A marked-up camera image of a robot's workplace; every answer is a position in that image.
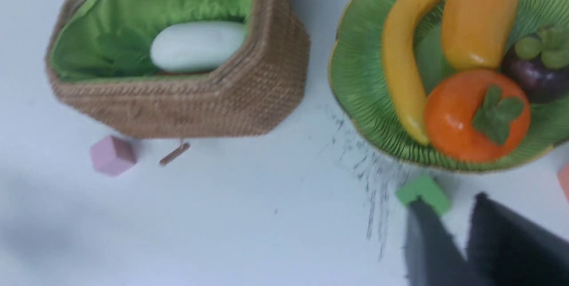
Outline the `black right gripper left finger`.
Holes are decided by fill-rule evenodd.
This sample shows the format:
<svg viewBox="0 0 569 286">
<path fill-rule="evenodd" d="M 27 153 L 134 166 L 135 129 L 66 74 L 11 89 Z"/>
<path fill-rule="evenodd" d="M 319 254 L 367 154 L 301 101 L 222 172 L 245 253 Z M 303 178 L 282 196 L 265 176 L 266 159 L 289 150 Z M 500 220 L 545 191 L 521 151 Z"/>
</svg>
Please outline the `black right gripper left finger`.
<svg viewBox="0 0 569 286">
<path fill-rule="evenodd" d="M 483 286 L 433 207 L 420 197 L 407 206 L 404 246 L 409 286 Z"/>
</svg>

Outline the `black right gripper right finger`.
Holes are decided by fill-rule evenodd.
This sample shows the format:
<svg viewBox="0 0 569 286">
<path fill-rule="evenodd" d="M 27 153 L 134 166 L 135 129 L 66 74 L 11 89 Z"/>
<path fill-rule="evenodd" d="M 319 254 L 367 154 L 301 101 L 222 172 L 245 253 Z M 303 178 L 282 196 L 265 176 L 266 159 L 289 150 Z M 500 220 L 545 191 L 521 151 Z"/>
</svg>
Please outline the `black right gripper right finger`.
<svg viewBox="0 0 569 286">
<path fill-rule="evenodd" d="M 475 197 L 467 261 L 492 286 L 566 286 L 568 241 L 494 201 Z"/>
</svg>

